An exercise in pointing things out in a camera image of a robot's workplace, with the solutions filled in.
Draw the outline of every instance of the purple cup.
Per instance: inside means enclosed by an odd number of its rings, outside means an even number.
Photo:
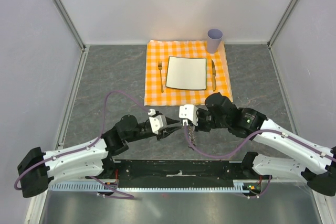
[[[218,29],[210,29],[208,31],[208,38],[206,40],[206,51],[209,54],[214,54],[219,44],[222,41],[223,33],[221,30]]]

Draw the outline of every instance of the fork handle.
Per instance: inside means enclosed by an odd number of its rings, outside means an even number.
[[[161,70],[160,70],[160,80],[161,80],[161,93],[163,93],[163,84],[162,84],[162,74],[161,74]]]

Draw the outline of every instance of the metal frame edge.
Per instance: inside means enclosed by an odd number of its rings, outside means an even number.
[[[277,79],[278,79],[278,83],[279,83],[279,86],[280,86],[280,91],[281,91],[281,94],[282,94],[283,101],[285,103],[285,107],[286,107],[286,111],[288,113],[288,118],[289,118],[290,125],[292,127],[292,131],[295,134],[299,134],[299,131],[296,127],[295,119],[293,117],[292,106],[291,106],[291,104],[289,102],[289,99],[288,99],[288,93],[287,93],[286,88],[283,84],[282,77],[281,77],[281,74],[280,74],[279,69],[277,67],[277,62],[276,62],[276,59],[274,57],[274,53],[273,53],[271,47],[269,47],[269,53],[270,53],[272,63],[273,63],[273,66],[274,66],[274,70],[275,70],[275,73],[276,73],[276,76],[277,76]],[[315,192],[315,191],[312,191],[312,192],[313,192],[313,197],[315,199],[316,207],[317,207],[318,213],[320,214],[320,218],[321,218],[322,223],[323,224],[336,224],[336,220],[333,218],[334,215],[333,215],[333,212],[332,212],[332,206],[330,204],[328,204],[328,201],[327,201],[326,197],[322,194],[319,194],[319,193]]]
[[[268,45],[271,47],[275,40],[277,39],[278,35],[280,34],[282,28],[285,26],[290,14],[294,10],[296,4],[299,2],[299,0],[290,0],[284,14],[282,15],[277,27],[275,28],[271,38],[269,39]]]
[[[85,50],[82,51],[79,62],[78,62],[78,67],[77,67],[74,81],[72,83],[69,100],[68,100],[67,106],[64,111],[64,117],[58,129],[57,138],[56,138],[57,142],[55,146],[56,150],[63,148],[65,135],[67,132],[69,120],[70,120],[71,113],[72,113],[72,108],[75,103],[80,79],[83,74],[83,70],[84,70],[84,66],[85,66],[86,58],[88,56],[89,49],[90,47],[86,47]],[[47,198],[47,192],[48,191],[45,191],[44,193],[37,195],[30,200],[28,211],[26,214],[26,219],[24,222],[25,224],[38,224],[40,222],[40,219],[43,213],[43,208],[44,208],[46,198]]]
[[[65,9],[62,1],[61,0],[52,0],[52,1],[56,5],[56,8],[58,9],[60,15],[62,16],[64,22],[66,23],[66,25],[70,29],[70,31],[71,31],[73,37],[75,38],[77,44],[79,45],[79,47],[81,49],[85,49],[85,43],[81,39],[74,23],[72,22],[67,10]]]

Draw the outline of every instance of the orange checkered tablecloth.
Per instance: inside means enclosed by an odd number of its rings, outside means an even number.
[[[206,58],[207,80],[206,90],[179,90],[165,86],[169,56],[183,58]],[[162,61],[162,83],[164,92],[161,93],[160,71],[158,61]],[[212,66],[216,67],[215,91],[212,90]],[[144,105],[185,105],[204,104],[205,99],[212,93],[220,92],[232,101],[229,72],[227,68],[224,44],[221,43],[215,54],[206,51],[206,41],[156,41],[151,40],[147,45],[146,79]]]

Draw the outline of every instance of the white wall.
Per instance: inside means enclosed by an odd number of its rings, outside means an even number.
[[[204,39],[267,42],[290,0],[62,0],[87,44]]]
[[[27,152],[53,148],[80,49],[52,0],[0,0],[0,222],[23,223],[15,191]]]
[[[274,44],[299,133],[328,147],[336,146],[335,17],[336,0],[300,0]]]

